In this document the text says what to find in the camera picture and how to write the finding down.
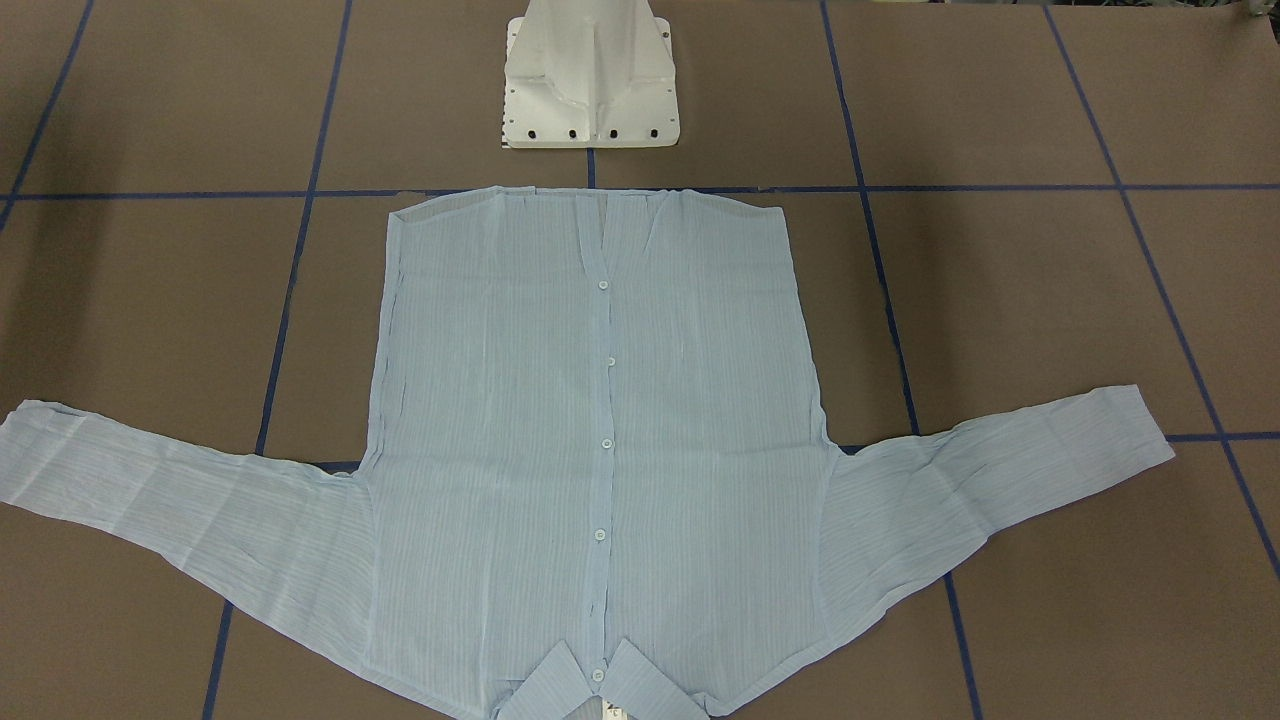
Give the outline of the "light blue button shirt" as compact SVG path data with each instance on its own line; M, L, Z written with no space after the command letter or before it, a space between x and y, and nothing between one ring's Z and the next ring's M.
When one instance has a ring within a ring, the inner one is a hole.
M389 215L384 279L353 471L27 400L3 501L452 717L707 719L1174 455L1135 386L844 452L778 208L454 193Z

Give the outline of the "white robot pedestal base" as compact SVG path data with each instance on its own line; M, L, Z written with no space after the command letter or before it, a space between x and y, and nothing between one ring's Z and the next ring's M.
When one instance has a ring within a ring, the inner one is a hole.
M507 149L662 149L681 136L672 28L648 1L531 1L506 27Z

